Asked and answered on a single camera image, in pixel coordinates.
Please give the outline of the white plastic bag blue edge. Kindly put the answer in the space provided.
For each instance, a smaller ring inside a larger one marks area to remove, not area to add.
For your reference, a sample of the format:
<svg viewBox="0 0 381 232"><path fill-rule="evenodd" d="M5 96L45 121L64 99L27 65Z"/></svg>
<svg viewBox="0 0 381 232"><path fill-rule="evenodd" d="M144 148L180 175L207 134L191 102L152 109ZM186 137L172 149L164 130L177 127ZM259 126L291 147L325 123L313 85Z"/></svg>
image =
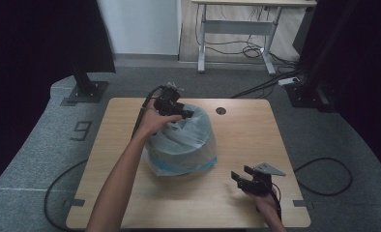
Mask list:
<svg viewBox="0 0 381 232"><path fill-rule="evenodd" d="M157 176L177 176L205 171L217 161L217 143L208 113L197 105L188 119L169 123L145 144L142 157Z"/></svg>

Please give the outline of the white desk frame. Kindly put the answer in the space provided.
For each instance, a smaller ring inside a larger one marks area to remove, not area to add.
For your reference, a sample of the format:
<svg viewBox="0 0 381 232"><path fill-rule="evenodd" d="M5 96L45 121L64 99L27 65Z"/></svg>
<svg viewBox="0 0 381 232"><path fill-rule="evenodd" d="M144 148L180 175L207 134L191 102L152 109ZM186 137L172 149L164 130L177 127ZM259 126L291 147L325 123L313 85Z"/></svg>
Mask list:
<svg viewBox="0 0 381 232"><path fill-rule="evenodd" d="M265 36L266 42L260 49L262 60L269 75L275 75L276 70L271 61L270 48L278 28L278 21L283 8L314 8L315 0L191 0L193 4L202 7L200 20L200 46L198 49L197 70L205 72L205 35L206 34L229 34L229 35L258 35ZM234 20L211 20L207 18L207 8L214 5L225 6L252 6L274 7L276 15L272 21L234 21Z"/></svg>

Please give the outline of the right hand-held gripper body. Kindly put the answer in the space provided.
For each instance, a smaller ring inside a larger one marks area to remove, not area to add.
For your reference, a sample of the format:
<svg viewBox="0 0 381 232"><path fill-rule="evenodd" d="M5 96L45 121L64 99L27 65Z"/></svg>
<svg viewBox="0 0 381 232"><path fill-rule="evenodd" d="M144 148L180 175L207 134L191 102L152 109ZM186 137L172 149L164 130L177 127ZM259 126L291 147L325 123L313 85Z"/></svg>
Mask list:
<svg viewBox="0 0 381 232"><path fill-rule="evenodd" d="M271 192L273 187L272 177L285 176L285 173L273 167L267 162L260 163L255 167L252 167L256 172L256 176L252 177L251 180L245 180L245 186L241 190L247 191L249 193L265 196Z"/></svg>

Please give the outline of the person's left hand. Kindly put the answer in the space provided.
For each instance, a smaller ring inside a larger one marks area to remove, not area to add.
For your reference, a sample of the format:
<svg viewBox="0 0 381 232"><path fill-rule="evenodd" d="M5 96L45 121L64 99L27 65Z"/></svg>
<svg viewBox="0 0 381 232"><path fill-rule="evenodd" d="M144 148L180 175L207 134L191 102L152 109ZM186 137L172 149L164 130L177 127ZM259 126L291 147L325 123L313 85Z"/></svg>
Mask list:
<svg viewBox="0 0 381 232"><path fill-rule="evenodd" d="M155 99L150 99L144 107L144 114L134 134L135 137L148 138L168 123L182 120L181 115L162 116L154 107Z"/></svg>

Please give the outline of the black metal stand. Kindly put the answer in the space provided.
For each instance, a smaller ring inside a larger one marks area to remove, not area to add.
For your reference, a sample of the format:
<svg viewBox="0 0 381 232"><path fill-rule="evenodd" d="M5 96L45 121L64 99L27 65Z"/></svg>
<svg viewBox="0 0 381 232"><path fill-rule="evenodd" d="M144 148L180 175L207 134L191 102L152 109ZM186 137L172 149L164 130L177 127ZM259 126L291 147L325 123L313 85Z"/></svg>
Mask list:
<svg viewBox="0 0 381 232"><path fill-rule="evenodd" d="M285 88L293 107L336 111L334 88L327 78L331 65L339 58L339 37L359 1L316 0L299 60L303 79Z"/></svg>

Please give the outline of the person's right hand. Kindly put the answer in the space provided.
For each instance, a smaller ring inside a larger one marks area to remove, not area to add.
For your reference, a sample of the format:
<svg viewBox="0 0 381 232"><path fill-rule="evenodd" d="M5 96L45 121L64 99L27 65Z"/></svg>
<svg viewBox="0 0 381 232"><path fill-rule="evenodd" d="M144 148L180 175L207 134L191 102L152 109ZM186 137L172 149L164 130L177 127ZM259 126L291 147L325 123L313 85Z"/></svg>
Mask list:
<svg viewBox="0 0 381 232"><path fill-rule="evenodd" d="M259 196L247 192L247 195L253 199L257 210L262 214L268 225L280 222L276 202L270 193L265 196Z"/></svg>

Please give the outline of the black stand column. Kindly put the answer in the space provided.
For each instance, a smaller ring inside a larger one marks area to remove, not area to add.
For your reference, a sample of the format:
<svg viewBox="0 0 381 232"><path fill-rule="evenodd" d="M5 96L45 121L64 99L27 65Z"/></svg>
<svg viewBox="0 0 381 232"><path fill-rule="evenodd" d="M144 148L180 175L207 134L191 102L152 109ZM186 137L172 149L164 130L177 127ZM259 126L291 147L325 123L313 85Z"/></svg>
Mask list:
<svg viewBox="0 0 381 232"><path fill-rule="evenodd" d="M71 70L76 81L77 92L81 95L93 95L95 92L95 85L91 82L87 72L84 72L75 62L71 62Z"/></svg>

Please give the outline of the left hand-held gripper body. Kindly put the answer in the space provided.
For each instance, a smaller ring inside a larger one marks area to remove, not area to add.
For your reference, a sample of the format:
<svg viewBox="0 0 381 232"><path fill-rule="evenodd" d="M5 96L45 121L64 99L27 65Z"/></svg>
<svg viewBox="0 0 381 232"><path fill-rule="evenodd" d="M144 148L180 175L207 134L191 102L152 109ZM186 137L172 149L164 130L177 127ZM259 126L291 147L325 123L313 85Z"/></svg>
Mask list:
<svg viewBox="0 0 381 232"><path fill-rule="evenodd" d="M180 97L178 88L168 83L161 87L160 94L155 98L154 107L162 116L180 115L183 109L176 107Z"/></svg>

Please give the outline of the black curtain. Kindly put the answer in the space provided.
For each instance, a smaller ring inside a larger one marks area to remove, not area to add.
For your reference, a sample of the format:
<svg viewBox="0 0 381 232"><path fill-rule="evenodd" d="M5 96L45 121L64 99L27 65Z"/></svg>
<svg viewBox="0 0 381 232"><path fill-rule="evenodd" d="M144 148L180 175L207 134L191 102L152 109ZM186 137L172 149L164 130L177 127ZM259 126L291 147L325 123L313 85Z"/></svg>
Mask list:
<svg viewBox="0 0 381 232"><path fill-rule="evenodd" d="M0 175L72 66L115 71L98 0L0 0Z"/></svg>
<svg viewBox="0 0 381 232"><path fill-rule="evenodd" d="M335 110L381 162L381 0L360 0L337 42L327 78Z"/></svg>

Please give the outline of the black stand base plate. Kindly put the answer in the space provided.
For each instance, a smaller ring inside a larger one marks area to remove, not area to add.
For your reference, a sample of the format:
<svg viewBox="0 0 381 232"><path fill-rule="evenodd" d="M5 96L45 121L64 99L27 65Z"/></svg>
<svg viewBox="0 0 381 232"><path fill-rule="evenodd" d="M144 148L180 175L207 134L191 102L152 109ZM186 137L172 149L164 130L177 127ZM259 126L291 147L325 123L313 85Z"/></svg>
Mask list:
<svg viewBox="0 0 381 232"><path fill-rule="evenodd" d="M87 89L75 85L70 95L65 98L66 103L99 103L108 86L107 81L93 81Z"/></svg>

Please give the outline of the white power strip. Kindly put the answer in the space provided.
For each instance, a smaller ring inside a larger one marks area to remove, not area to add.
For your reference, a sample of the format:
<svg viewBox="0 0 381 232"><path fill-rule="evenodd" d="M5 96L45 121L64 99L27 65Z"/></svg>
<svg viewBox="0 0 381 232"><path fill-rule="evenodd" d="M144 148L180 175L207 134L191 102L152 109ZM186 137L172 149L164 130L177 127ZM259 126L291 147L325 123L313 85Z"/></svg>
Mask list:
<svg viewBox="0 0 381 232"><path fill-rule="evenodd" d="M299 83L300 79L298 77L288 77L284 78L278 81L279 86L285 86L285 85L290 85L290 84L296 84Z"/></svg>

